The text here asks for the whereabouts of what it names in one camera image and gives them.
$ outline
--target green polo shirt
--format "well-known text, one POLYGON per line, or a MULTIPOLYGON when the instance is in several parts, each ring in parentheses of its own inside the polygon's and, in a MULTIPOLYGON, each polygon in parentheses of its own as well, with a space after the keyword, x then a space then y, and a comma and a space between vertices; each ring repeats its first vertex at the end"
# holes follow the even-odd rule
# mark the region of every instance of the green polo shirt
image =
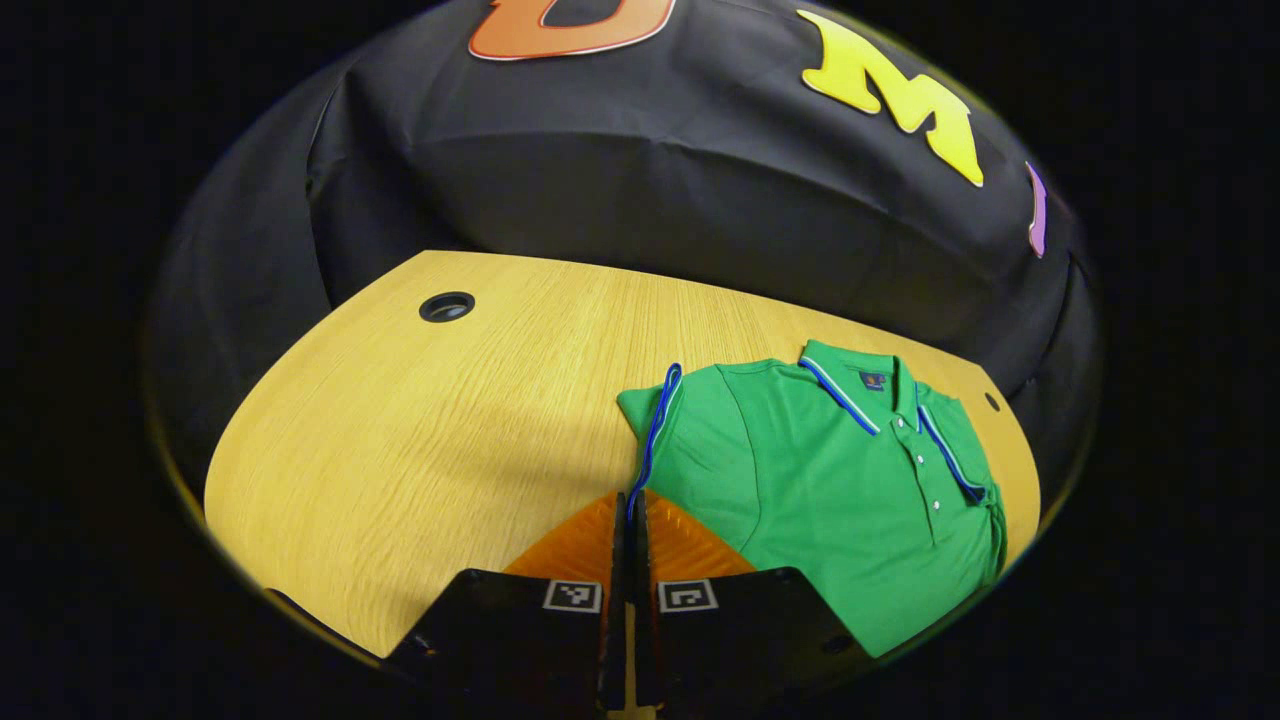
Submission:
POLYGON ((982 445, 960 401, 901 359, 810 341, 799 364, 672 369, 618 396, 636 489, 762 570, 803 570, 872 656, 998 575, 1005 515, 982 445))

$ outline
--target table surface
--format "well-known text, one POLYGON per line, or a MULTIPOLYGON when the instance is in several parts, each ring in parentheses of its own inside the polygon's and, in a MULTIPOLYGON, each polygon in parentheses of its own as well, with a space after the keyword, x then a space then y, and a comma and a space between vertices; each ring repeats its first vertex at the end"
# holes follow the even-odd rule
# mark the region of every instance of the table surface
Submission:
POLYGON ((1036 534, 1039 482, 978 365, 776 300, 512 255, 422 252, 312 328, 223 433, 205 518, 256 583, 385 657, 460 570, 502 570, 630 487, 618 392, 673 361, 794 363, 810 338, 897 355, 964 402, 1004 496, 1007 569, 1036 534), (421 319, 453 291, 475 297, 468 314, 421 319))

